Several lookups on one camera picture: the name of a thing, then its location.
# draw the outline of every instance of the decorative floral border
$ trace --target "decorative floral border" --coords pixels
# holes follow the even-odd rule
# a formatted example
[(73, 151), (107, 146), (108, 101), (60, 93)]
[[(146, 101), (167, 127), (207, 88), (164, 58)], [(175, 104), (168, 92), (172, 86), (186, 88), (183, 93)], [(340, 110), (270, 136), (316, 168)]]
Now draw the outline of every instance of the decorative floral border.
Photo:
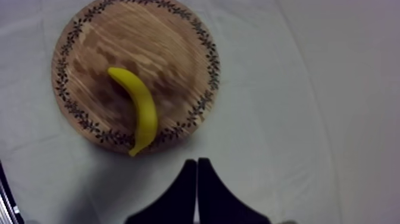
[(135, 144), (135, 137), (133, 135), (126, 135), (120, 133), (119, 130), (102, 130), (99, 127), (99, 123), (94, 123), (93, 120), (89, 118), (89, 114), (78, 107), (77, 101), (70, 98), (70, 93), (66, 87), (68, 83), (68, 75), (65, 72), (65, 69), (68, 66), (67, 57), (70, 51), (73, 49), (73, 45), (75, 40), (79, 37), (79, 34), (82, 32), (82, 26), (85, 23), (90, 23), (94, 16), (97, 14), (101, 14), (107, 6), (114, 4), (115, 2), (126, 2), (126, 3), (137, 3), (137, 4), (157, 4), (158, 8), (165, 8), (168, 12), (172, 14), (176, 14), (180, 16), (182, 20), (187, 20), (193, 27), (193, 30), (196, 31), (198, 35), (198, 39), (201, 41), (201, 45), (203, 45), (208, 54), (206, 57), (208, 58), (208, 74), (210, 75), (210, 79), (208, 81), (208, 85), (210, 87), (209, 90), (206, 90), (197, 101), (197, 105), (192, 106), (192, 109), (187, 111), (187, 118), (184, 122), (176, 122), (176, 124), (172, 128), (165, 128), (162, 130), (155, 138), (153, 143), (149, 146), (149, 148), (156, 147), (160, 143), (164, 143), (165, 141), (170, 141), (174, 138), (179, 138), (179, 135), (183, 133), (183, 128), (191, 127), (197, 125), (197, 118), (203, 114), (206, 104), (212, 101), (212, 97), (214, 92), (218, 90), (218, 86), (220, 84), (220, 62), (217, 56), (217, 51), (215, 48), (215, 44), (212, 42), (210, 34), (202, 28), (202, 23), (195, 17), (192, 18), (192, 13), (188, 12), (185, 9), (178, 7), (176, 4), (171, 3), (170, 1), (165, 0), (104, 0), (98, 5), (90, 8), (84, 14), (83, 18), (79, 18), (73, 21), (73, 29), (67, 35), (67, 41), (65, 44), (61, 45), (61, 59), (57, 61), (57, 79), (56, 79), (56, 93), (64, 102), (64, 108), (67, 109), (68, 113), (73, 114), (75, 119), (78, 120), (79, 125), (83, 130), (88, 130), (90, 133), (95, 134), (96, 138), (100, 140), (100, 143), (108, 142), (116, 145), (125, 145), (127, 148), (131, 147)]

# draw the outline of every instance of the white fabric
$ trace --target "white fabric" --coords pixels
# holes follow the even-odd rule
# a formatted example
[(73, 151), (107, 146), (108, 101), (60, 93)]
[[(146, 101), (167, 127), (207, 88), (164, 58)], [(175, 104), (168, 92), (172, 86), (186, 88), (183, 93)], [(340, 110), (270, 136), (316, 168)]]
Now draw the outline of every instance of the white fabric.
[[(363, 23), (369, 7), (316, 0), (182, 1), (217, 44), (220, 93), (185, 144), (128, 158), (78, 135), (52, 93), (55, 43), (89, 2), (0, 0), (0, 159), (26, 220), (123, 223), (167, 189), (187, 158), (209, 157), (231, 191), (274, 223), (399, 223), (399, 36), (363, 39), (398, 34), (394, 4)], [(379, 30), (368, 29), (379, 15), (387, 16)]]

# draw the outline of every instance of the banana peel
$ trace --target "banana peel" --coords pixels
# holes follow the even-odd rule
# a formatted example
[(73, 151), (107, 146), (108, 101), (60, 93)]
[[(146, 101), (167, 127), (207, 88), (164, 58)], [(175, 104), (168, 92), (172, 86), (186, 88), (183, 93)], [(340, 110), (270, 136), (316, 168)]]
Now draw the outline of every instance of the banana peel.
[(129, 155), (133, 157), (150, 145), (157, 134), (158, 117), (154, 100), (146, 85), (132, 72), (116, 67), (110, 67), (107, 72), (129, 93), (136, 107), (135, 145), (129, 150)]

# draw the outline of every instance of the black object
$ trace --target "black object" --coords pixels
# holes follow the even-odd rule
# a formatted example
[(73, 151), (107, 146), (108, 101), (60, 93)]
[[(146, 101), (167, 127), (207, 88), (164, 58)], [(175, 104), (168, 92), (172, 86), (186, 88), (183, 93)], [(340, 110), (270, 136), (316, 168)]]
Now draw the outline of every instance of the black object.
[(0, 163), (0, 223), (24, 224)]
[(271, 224), (269, 219), (239, 201), (222, 183), (211, 162), (186, 160), (171, 187), (126, 224), (193, 224), (196, 190), (201, 224)]

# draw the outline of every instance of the wooden plate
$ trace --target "wooden plate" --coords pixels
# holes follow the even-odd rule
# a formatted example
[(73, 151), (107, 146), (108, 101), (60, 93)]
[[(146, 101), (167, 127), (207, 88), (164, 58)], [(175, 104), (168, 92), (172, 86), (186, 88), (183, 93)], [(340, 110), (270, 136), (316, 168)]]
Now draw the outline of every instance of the wooden plate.
[(159, 127), (142, 151), (161, 150), (193, 133), (213, 106), (220, 63), (207, 28), (184, 5), (165, 0), (95, 1), (66, 25), (52, 59), (57, 103), (91, 142), (127, 153), (135, 108), (108, 67), (138, 75), (150, 89)]

